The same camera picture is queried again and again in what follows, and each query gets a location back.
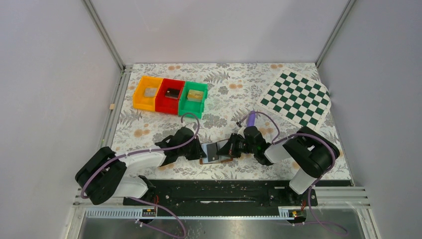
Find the black credit card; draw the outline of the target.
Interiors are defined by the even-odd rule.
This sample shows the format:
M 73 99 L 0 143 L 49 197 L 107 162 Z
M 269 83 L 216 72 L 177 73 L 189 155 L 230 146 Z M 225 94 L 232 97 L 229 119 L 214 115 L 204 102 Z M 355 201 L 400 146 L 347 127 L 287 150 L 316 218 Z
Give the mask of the black credit card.
M 207 155 L 207 158 L 203 158 L 203 164 L 216 163 L 219 160 L 219 156 L 216 154 L 218 151 L 218 144 L 213 143 L 204 143 L 202 148 Z

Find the brown leather card holder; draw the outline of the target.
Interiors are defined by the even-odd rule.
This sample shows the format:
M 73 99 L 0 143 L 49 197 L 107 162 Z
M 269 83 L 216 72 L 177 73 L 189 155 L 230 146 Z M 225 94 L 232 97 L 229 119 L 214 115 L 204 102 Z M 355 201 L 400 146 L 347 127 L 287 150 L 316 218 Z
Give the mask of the brown leather card holder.
M 212 143 L 203 143 L 201 147 L 206 154 L 206 157 L 200 159 L 200 164 L 205 165 L 231 162 L 233 158 L 216 154 L 217 151 L 220 150 L 227 142 L 228 140 L 225 139 Z

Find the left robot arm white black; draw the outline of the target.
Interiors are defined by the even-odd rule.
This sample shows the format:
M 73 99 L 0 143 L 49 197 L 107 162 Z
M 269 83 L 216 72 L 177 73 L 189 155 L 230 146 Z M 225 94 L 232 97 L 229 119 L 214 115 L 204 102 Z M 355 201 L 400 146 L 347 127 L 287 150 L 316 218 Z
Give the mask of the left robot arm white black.
M 154 200 L 153 189 L 145 177 L 133 174 L 144 168 L 166 166 L 179 157 L 187 160 L 206 157 L 198 132 L 192 126 L 180 128 L 148 149 L 120 156 L 110 147 L 102 147 L 76 173 L 75 180 L 81 187 L 81 198 L 89 199 L 93 205 L 100 205 L 111 197 L 135 197 L 147 205 Z

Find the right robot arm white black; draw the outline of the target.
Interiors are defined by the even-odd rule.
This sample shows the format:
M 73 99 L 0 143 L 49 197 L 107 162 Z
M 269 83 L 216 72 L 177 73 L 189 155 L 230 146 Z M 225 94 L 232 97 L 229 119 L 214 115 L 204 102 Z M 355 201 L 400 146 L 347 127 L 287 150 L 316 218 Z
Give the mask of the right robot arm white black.
M 299 165 L 285 192 L 287 202 L 292 205 L 305 199 L 305 191 L 334 166 L 340 155 L 333 143 L 307 126 L 275 143 L 267 142 L 257 127 L 248 126 L 241 134 L 231 134 L 226 144 L 216 151 L 216 155 L 230 158 L 239 158 L 243 153 L 253 154 L 266 166 L 289 158 Z

